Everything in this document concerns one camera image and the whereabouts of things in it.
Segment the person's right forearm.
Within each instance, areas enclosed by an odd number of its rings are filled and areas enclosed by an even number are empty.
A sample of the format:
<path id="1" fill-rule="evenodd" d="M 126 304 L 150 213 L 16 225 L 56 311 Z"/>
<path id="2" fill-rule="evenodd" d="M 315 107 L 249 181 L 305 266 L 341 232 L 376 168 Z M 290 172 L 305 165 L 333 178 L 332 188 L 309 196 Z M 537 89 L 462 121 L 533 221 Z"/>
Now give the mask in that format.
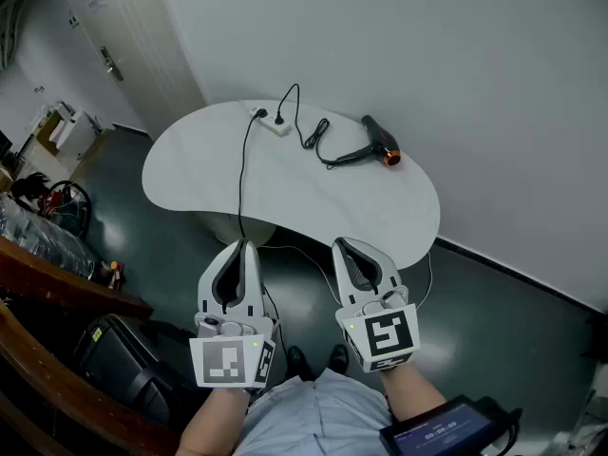
<path id="1" fill-rule="evenodd" d="M 382 370 L 380 376 L 390 410 L 399 422 L 424 414 L 447 402 L 441 392 L 411 363 Z"/>

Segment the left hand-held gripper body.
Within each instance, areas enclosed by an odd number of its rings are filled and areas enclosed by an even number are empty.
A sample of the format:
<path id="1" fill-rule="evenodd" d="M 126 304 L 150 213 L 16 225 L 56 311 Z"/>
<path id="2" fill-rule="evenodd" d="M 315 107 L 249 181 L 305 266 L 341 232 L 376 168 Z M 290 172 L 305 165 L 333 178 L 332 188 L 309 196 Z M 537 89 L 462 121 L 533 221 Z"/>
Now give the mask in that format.
<path id="1" fill-rule="evenodd" d="M 197 313 L 195 323 L 198 334 L 190 340 L 190 348 L 198 386 L 266 387 L 276 350 L 276 323 L 271 317 Z"/>

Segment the white door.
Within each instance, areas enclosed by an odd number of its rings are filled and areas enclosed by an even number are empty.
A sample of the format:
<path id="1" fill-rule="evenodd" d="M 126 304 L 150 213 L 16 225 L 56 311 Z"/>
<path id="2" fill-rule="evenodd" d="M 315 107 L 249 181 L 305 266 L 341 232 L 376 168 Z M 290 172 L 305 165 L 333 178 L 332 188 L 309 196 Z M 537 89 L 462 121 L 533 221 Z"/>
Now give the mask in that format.
<path id="1" fill-rule="evenodd" d="M 100 47 L 117 64 L 123 81 L 109 75 L 152 139 L 205 106 L 165 0 L 110 0 L 95 15 L 85 0 L 69 2 L 103 64 Z"/>

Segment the white cabinet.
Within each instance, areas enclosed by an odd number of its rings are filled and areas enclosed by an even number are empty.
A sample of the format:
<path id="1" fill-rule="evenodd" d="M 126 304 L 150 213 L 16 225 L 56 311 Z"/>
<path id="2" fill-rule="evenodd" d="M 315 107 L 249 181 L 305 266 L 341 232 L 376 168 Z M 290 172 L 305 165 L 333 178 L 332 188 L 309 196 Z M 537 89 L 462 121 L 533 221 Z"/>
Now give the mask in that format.
<path id="1" fill-rule="evenodd" d="M 83 110 L 77 110 L 63 126 L 57 140 L 58 151 L 81 160 L 95 143 L 99 128 Z"/>

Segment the brown wooden furniture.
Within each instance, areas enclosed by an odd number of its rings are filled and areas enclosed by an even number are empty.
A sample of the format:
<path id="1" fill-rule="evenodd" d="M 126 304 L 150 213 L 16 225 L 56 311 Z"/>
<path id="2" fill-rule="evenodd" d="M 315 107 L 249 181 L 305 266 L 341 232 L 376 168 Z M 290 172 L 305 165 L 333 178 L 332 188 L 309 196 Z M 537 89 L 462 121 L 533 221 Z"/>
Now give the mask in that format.
<path id="1" fill-rule="evenodd" d="M 147 318 L 153 313 L 145 302 L 56 267 L 4 237 L 0 287 L 39 306 L 55 305 L 82 316 Z M 61 413 L 130 456 L 174 456 L 177 432 L 91 387 L 39 343 L 1 299 L 0 357 Z"/>

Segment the person's left forearm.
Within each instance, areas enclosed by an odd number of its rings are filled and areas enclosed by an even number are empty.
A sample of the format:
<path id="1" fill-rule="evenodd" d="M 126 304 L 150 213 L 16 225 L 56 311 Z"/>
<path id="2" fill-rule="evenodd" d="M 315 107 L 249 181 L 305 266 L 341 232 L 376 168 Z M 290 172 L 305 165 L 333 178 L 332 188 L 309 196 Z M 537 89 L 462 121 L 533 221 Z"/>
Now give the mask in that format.
<path id="1" fill-rule="evenodd" d="M 243 389 L 213 389 L 180 437 L 176 456 L 231 456 L 250 400 Z"/>

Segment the person's black shoe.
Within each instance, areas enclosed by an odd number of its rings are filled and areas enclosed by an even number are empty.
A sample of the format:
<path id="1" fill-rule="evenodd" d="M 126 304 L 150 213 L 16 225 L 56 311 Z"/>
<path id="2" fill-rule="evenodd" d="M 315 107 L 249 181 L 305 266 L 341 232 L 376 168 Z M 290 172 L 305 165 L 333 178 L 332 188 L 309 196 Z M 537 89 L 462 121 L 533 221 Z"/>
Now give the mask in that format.
<path id="1" fill-rule="evenodd" d="M 328 369 L 338 374 L 345 374 L 349 366 L 349 352 L 342 344 L 335 345 L 332 349 Z"/>
<path id="2" fill-rule="evenodd" d="M 303 351 L 297 346 L 291 346 L 286 355 L 286 378 L 299 377 L 302 381 L 314 380 L 314 374 Z"/>

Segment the white power strip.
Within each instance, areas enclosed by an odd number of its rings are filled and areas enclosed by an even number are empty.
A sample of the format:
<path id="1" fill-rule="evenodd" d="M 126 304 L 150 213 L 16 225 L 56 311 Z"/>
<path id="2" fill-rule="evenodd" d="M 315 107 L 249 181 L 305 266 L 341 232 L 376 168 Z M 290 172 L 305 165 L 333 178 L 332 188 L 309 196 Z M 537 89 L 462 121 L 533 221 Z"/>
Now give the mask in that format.
<path id="1" fill-rule="evenodd" d="M 261 110 L 261 107 L 254 106 L 252 108 L 248 108 L 247 112 L 250 117 L 254 119 L 255 123 L 260 124 L 278 137 L 285 137 L 290 133 L 293 128 L 290 123 L 286 121 L 283 123 L 276 123 L 276 116 L 269 113 L 267 113 L 265 116 L 260 116 L 259 112 Z"/>

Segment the person's black left shoe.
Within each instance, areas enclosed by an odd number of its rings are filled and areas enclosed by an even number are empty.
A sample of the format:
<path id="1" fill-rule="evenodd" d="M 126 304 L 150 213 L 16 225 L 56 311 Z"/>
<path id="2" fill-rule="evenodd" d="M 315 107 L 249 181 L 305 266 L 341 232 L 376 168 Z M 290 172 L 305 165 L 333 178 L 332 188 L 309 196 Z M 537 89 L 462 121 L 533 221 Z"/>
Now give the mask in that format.
<path id="1" fill-rule="evenodd" d="M 303 351 L 297 346 L 291 346 L 286 355 L 286 378 L 299 377 L 302 381 L 314 380 L 314 374 Z"/>

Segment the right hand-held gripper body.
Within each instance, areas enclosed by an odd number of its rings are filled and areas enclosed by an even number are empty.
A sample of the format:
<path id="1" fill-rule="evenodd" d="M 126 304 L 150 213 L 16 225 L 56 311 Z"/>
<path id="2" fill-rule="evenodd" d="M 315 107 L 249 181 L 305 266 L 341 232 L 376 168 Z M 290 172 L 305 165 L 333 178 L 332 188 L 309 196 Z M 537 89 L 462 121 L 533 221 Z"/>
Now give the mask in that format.
<path id="1" fill-rule="evenodd" d="M 404 285 L 368 294 L 338 309 L 335 319 L 364 372 L 391 370 L 420 349 L 417 310 Z"/>

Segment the person's black right shoe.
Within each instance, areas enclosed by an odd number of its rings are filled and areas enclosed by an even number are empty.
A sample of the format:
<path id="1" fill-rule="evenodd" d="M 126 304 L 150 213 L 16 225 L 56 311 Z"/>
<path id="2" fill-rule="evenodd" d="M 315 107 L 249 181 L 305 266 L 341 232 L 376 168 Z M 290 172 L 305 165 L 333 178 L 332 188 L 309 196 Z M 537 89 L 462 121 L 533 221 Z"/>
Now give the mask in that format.
<path id="1" fill-rule="evenodd" d="M 345 374 L 349 366 L 349 352 L 342 344 L 335 345 L 332 349 L 328 369 L 338 374 Z"/>

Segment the person's light blue shirt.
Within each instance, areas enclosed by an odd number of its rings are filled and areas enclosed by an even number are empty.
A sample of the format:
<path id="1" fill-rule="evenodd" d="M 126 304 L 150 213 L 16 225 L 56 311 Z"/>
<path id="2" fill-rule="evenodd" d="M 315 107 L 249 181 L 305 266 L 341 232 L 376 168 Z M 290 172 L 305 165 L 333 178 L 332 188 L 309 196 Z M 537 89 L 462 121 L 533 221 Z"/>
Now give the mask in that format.
<path id="1" fill-rule="evenodd" d="M 377 390 L 326 369 L 293 377 L 256 400 L 234 456 L 388 456 L 380 430 L 391 422 Z"/>

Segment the cardboard box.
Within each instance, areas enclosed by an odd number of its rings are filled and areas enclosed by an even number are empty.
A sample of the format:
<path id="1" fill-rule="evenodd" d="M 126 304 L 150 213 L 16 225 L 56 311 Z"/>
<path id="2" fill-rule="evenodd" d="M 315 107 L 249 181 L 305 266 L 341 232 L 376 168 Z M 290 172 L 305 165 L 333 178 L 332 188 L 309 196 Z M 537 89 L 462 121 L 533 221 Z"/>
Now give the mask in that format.
<path id="1" fill-rule="evenodd" d="M 65 102 L 58 101 L 42 105 L 33 119 L 32 136 L 53 157 L 59 153 L 57 141 L 72 115 L 72 109 Z"/>

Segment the black wrist-worn screen device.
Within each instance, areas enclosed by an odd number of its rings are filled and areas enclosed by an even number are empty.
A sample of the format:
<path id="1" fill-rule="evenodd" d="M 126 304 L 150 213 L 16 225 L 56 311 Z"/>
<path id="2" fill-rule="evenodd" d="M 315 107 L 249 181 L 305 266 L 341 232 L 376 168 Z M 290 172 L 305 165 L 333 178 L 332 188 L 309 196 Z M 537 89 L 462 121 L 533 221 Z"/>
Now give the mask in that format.
<path id="1" fill-rule="evenodd" d="M 498 423 L 463 395 L 380 430 L 390 456 L 481 456 L 498 438 Z"/>

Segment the black hair dryer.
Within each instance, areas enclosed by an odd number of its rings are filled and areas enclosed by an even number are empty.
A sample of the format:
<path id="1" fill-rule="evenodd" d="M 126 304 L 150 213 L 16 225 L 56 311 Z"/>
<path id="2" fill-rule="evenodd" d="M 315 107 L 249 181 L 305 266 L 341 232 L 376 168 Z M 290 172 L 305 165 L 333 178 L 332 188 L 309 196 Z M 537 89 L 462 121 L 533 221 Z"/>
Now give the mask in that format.
<path id="1" fill-rule="evenodd" d="M 401 151 L 396 139 L 371 115 L 363 116 L 361 124 L 367 132 L 369 144 L 350 154 L 338 157 L 335 164 L 339 166 L 366 160 L 377 160 L 385 166 L 397 165 L 401 161 Z"/>

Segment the plastic-wrapped dark bundle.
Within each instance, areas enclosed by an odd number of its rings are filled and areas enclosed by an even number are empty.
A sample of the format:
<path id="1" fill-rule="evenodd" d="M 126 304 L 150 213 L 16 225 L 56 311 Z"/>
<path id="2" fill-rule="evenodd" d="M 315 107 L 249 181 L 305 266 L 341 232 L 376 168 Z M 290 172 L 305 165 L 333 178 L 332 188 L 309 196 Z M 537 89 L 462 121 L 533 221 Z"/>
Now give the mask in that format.
<path id="1" fill-rule="evenodd" d="M 0 193 L 0 236 L 73 274 L 91 279 L 98 258 L 86 244 L 56 224 Z"/>

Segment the black hard case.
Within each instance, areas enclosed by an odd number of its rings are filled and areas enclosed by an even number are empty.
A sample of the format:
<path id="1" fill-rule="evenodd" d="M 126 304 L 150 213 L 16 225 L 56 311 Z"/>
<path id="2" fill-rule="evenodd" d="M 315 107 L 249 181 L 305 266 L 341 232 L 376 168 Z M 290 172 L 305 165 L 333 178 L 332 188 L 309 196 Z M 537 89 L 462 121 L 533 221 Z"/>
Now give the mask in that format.
<path id="1" fill-rule="evenodd" d="M 196 390 L 191 337 L 164 321 L 104 315 L 81 335 L 73 368 L 91 386 L 141 416 L 182 429 Z"/>

